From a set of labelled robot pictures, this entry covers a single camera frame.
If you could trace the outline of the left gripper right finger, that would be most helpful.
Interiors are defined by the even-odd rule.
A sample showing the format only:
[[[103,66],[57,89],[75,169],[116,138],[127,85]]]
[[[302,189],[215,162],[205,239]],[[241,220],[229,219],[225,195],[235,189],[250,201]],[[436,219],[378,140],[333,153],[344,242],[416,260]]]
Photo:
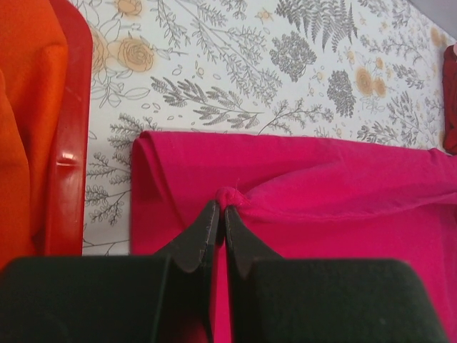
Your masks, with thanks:
[[[447,342],[423,282],[395,259],[286,259],[225,211],[234,342]]]

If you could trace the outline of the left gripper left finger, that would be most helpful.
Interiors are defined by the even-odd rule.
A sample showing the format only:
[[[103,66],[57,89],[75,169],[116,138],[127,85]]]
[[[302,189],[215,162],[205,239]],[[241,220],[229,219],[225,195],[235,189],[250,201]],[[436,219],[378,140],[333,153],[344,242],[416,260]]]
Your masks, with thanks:
[[[212,342],[219,205],[155,254],[24,257],[1,271],[3,342]]]

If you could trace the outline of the magenta t-shirt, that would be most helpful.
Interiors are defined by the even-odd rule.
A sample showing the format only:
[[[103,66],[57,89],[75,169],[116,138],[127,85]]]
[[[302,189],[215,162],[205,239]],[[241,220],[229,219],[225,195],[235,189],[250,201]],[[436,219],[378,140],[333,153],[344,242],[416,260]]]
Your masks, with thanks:
[[[145,131],[131,155],[131,253],[158,251],[216,200],[288,258],[394,258],[456,340],[456,158],[299,136]]]

